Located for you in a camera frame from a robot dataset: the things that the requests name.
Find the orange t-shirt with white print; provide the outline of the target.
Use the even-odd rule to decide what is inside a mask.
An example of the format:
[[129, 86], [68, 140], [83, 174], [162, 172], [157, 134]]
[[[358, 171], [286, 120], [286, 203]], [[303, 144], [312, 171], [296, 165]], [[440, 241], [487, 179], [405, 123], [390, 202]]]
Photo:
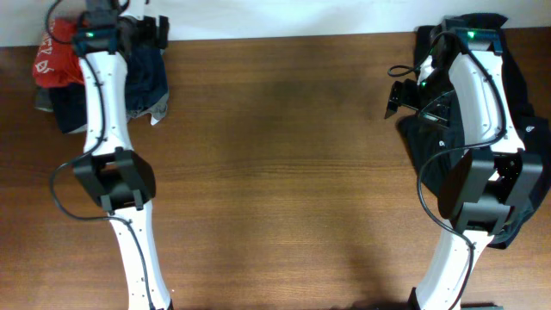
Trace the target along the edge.
[[34, 59], [32, 75], [42, 88], [83, 84], [83, 74], [71, 45], [60, 44], [44, 32]]

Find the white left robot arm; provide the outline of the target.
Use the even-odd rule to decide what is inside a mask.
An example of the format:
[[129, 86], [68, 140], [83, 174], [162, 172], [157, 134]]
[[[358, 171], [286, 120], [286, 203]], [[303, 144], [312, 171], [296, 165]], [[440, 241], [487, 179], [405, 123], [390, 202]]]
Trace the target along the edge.
[[88, 21], [74, 41], [86, 98], [84, 154], [77, 180], [115, 232], [131, 309], [171, 309], [152, 230], [156, 182], [152, 167], [133, 149], [125, 85], [130, 52], [142, 42], [167, 43], [168, 19], [145, 15], [146, 0], [88, 1]]

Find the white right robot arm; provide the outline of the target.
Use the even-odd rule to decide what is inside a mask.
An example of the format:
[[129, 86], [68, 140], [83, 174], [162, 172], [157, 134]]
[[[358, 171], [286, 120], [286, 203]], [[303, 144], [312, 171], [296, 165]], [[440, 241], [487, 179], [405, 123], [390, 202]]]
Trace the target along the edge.
[[390, 68], [387, 115], [399, 122], [417, 189], [437, 198], [441, 227], [407, 307], [457, 309], [486, 248], [504, 249], [550, 187], [550, 130], [535, 115], [501, 27], [459, 17], [417, 31], [413, 65]]

